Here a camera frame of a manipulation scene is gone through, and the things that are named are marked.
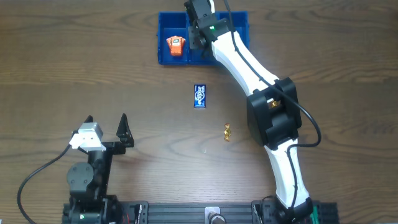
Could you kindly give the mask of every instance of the blue snack bar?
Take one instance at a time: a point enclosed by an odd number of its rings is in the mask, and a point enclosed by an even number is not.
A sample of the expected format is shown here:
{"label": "blue snack bar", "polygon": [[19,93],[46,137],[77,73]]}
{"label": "blue snack bar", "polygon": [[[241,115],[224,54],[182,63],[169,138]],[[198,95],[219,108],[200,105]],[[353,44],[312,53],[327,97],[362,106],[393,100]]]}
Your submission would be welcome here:
{"label": "blue snack bar", "polygon": [[205,109],[206,108],[206,85],[196,84],[195,85],[195,104],[194,108]]}

